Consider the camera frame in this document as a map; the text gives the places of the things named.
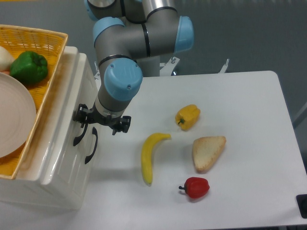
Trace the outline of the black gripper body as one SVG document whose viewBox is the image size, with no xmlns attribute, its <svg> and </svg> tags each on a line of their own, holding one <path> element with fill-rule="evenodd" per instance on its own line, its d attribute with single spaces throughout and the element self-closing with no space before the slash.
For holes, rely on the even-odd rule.
<svg viewBox="0 0 307 230">
<path fill-rule="evenodd" d="M 100 113 L 96 107 L 90 109 L 90 124 L 98 123 L 110 128 L 121 127 L 121 117 L 110 111 Z"/>
</svg>

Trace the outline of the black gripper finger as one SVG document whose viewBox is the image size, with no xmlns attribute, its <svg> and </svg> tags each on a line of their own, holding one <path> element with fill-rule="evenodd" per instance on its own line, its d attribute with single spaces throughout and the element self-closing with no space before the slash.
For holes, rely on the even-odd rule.
<svg viewBox="0 0 307 230">
<path fill-rule="evenodd" d="M 73 112 L 73 121 L 81 124 L 81 128 L 85 125 L 93 123 L 93 110 L 89 109 L 86 104 L 79 104 L 78 108 Z"/>
<path fill-rule="evenodd" d="M 131 116 L 120 117 L 115 124 L 112 125 L 112 135 L 116 135 L 119 132 L 127 133 L 130 128 Z"/>
</svg>

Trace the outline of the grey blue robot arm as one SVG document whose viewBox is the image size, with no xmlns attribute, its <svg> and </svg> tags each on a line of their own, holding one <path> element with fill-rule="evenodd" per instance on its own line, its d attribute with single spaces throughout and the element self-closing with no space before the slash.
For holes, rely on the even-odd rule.
<svg viewBox="0 0 307 230">
<path fill-rule="evenodd" d="M 93 45 L 101 86 L 91 108 L 78 106 L 73 120 L 126 133 L 130 116 L 123 113 L 140 89 L 143 74 L 137 61 L 187 51 L 194 44 L 192 21 L 180 16 L 172 0 L 87 0 L 95 21 Z"/>
</svg>

